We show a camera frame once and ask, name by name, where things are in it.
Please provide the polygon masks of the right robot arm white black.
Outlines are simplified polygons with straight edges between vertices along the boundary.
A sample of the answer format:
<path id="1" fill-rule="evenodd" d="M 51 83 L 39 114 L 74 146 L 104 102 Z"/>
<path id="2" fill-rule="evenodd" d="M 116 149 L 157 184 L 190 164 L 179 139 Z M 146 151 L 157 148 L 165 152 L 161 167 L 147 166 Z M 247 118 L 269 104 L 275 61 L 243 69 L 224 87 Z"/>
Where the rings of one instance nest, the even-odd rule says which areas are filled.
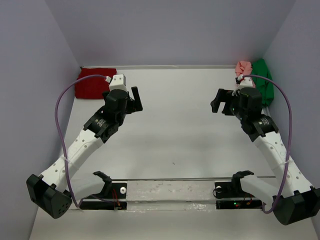
<path id="1" fill-rule="evenodd" d="M 252 171 L 238 171 L 230 182 L 216 187 L 218 199 L 242 197 L 244 194 L 258 198 L 263 208 L 272 208 L 276 219 L 289 225 L 317 215 L 320 210 L 320 190 L 314 187 L 299 170 L 291 157 L 287 157 L 279 129 L 273 119 L 262 113 L 262 95 L 251 87 L 232 91 L 220 88 L 210 103 L 217 113 L 224 103 L 222 113 L 239 119 L 242 130 L 260 150 L 279 186 L 259 179 Z"/>

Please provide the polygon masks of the green t shirt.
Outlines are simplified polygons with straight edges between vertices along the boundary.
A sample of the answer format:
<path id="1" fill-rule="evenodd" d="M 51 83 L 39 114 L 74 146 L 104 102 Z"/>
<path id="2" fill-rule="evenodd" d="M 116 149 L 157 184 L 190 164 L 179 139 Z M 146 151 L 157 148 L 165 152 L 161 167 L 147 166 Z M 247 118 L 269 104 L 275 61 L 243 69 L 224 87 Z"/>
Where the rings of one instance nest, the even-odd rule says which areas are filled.
<path id="1" fill-rule="evenodd" d="M 251 66 L 252 75 L 257 75 L 272 80 L 272 75 L 263 58 L 253 62 Z M 262 105 L 264 107 L 268 107 L 274 100 L 274 85 L 269 81 L 259 77 L 253 77 L 252 80 L 255 83 L 255 87 L 259 90 L 259 92 L 262 95 Z"/>

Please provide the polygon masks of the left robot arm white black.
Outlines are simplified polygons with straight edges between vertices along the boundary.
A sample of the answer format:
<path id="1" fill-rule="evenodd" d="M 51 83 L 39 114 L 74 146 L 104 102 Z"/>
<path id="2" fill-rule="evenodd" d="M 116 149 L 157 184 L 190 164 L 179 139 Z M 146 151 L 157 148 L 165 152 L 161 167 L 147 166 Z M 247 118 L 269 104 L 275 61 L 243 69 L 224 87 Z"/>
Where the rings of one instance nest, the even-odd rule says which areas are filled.
<path id="1" fill-rule="evenodd" d="M 53 219 L 63 216 L 72 203 L 80 203 L 87 197 L 101 199 L 116 194 L 112 179 L 101 171 L 80 181 L 72 182 L 71 179 L 119 130 L 126 115 L 143 110 L 138 88 L 134 86 L 131 91 L 133 96 L 122 89 L 104 92 L 104 105 L 84 124 L 70 147 L 40 175 L 32 174 L 26 180 L 31 201 Z"/>

